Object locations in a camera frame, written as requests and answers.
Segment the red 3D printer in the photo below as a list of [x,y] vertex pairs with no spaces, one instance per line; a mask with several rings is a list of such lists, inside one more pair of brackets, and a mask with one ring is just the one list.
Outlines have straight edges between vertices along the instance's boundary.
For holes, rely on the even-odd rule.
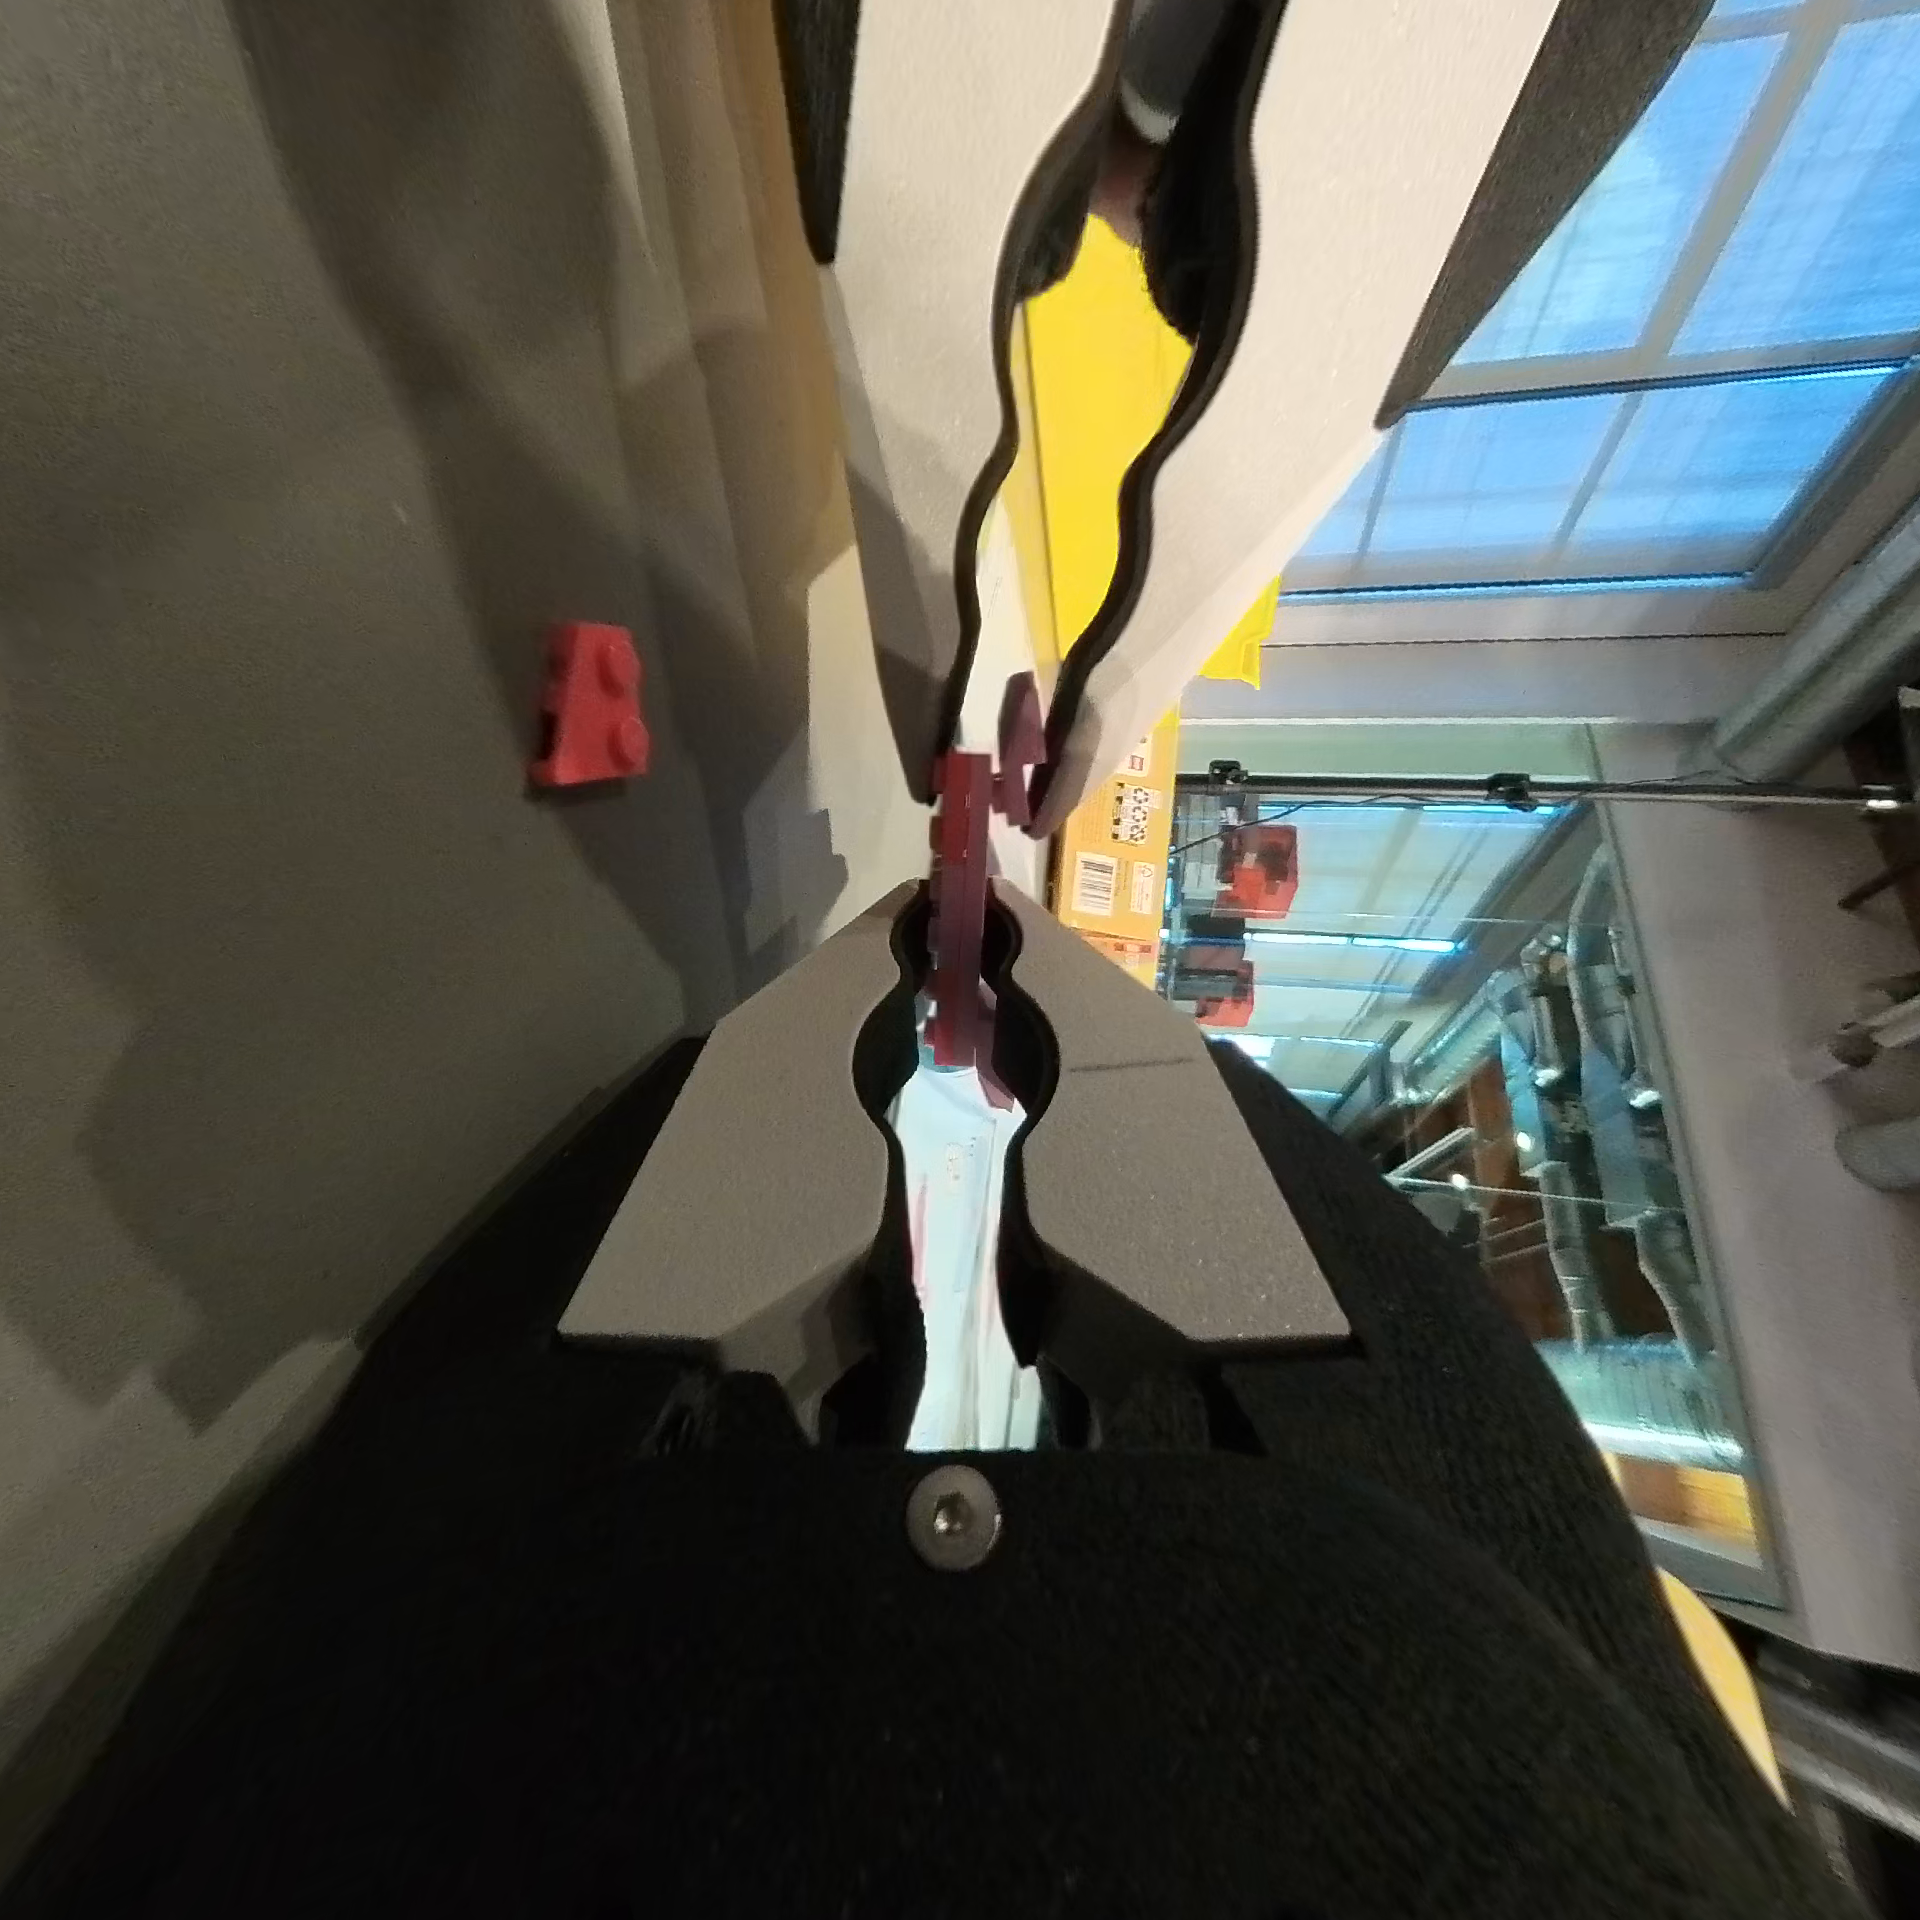
[[1257,969],[1242,939],[1180,941],[1169,958],[1167,997],[1207,1029],[1247,1029],[1255,1016]]
[[1220,830],[1215,912],[1281,921],[1301,888],[1301,837],[1289,823],[1233,823]]

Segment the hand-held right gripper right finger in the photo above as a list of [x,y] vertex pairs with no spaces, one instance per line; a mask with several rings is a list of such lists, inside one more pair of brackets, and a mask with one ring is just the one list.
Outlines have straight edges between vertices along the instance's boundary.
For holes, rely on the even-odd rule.
[[1022,1363],[1335,1353],[1351,1321],[1196,1021],[996,879],[992,1072],[1022,1125],[999,1309]]

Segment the black tripod stand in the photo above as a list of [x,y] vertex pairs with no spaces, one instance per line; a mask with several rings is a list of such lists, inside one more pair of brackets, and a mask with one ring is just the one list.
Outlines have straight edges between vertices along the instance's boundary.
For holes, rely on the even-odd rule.
[[1574,805],[1697,805],[1730,809],[1837,809],[1865,818],[1914,816],[1906,784],[1768,784],[1754,779],[1654,777],[1591,779],[1569,774],[1255,774],[1215,759],[1199,774],[1176,774],[1175,791],[1199,797],[1278,799],[1287,805],[1489,807],[1518,814]]

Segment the orange toy brick box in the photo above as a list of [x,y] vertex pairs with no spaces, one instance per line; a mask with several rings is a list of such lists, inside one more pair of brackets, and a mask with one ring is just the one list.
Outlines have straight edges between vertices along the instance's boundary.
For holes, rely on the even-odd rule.
[[1176,774],[1169,709],[1087,787],[1052,850],[1054,915],[1146,989],[1161,971]]

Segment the red slope brick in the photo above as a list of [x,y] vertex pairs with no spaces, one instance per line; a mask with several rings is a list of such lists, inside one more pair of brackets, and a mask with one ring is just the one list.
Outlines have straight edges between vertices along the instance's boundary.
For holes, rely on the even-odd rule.
[[641,665],[628,629],[564,618],[548,629],[538,739],[527,781],[542,791],[647,777],[650,731]]

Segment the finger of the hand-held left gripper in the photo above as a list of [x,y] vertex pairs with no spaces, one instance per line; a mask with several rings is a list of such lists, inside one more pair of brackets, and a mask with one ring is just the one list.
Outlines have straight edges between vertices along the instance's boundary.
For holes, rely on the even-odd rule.
[[818,266],[879,699],[930,799],[1016,450],[1016,301],[1087,214],[1124,3],[818,3]]
[[1519,101],[1551,2],[1265,7],[1223,113],[1232,273],[1120,489],[1108,598],[1047,720],[1033,825],[1173,709],[1381,440],[1389,376]]

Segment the pink plate brick assembly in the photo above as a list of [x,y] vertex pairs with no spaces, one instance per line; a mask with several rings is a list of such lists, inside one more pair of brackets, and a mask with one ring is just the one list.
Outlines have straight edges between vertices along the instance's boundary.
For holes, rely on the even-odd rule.
[[1015,1106],[992,1063],[994,1006],[983,987],[980,954],[992,903],[992,757],[949,752],[938,767],[928,878],[928,1019],[930,1059],[938,1069],[974,1072],[996,1112]]

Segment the open instruction booklet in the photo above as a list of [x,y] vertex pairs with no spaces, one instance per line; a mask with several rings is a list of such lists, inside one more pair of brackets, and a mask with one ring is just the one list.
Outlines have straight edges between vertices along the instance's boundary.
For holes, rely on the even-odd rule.
[[1007,1149],[1024,1107],[974,1066],[941,1066],[930,1043],[886,1115],[903,1183],[926,1367],[911,1450],[1029,1450],[1039,1440],[1039,1376],[1001,1319],[999,1234]]

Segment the small pink brick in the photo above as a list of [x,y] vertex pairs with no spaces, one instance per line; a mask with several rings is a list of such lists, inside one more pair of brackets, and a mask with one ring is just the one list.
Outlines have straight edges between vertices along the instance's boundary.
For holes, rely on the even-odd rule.
[[996,754],[992,769],[994,811],[1015,830],[1036,837],[1036,787],[1048,763],[1047,715],[1039,678],[1029,666],[1001,689]]

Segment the yellow plastic bin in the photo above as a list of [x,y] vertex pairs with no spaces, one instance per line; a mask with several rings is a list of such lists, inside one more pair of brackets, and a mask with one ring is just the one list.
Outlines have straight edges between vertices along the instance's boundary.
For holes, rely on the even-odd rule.
[[1045,687],[1113,585],[1121,479],[1162,430],[1191,353],[1146,291],[1137,246],[1096,214],[1068,272],[1015,310],[1016,450],[1001,502]]

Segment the wooden book stand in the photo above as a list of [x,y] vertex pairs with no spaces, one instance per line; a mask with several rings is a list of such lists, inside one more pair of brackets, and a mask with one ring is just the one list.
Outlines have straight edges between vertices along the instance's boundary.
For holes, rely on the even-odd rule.
[[1682,1631],[1703,1686],[1716,1699],[1718,1714],[1733,1727],[1773,1797],[1786,1808],[1791,1797],[1773,1750],[1759,1689],[1737,1640],[1714,1609],[1689,1584],[1664,1568],[1654,1568],[1671,1617]]

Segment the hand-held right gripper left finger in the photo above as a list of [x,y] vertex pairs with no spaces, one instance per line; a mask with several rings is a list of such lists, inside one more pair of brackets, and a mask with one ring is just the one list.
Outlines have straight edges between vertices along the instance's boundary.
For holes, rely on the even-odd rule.
[[768,1376],[807,1429],[906,1429],[928,1368],[904,1151],[928,888],[904,881],[728,1011],[559,1312],[570,1345]]

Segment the large window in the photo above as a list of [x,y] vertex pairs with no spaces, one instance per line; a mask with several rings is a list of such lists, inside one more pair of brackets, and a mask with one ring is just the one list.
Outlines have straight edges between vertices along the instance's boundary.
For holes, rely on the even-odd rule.
[[1281,581],[1752,585],[1914,391],[1914,3],[1714,3]]

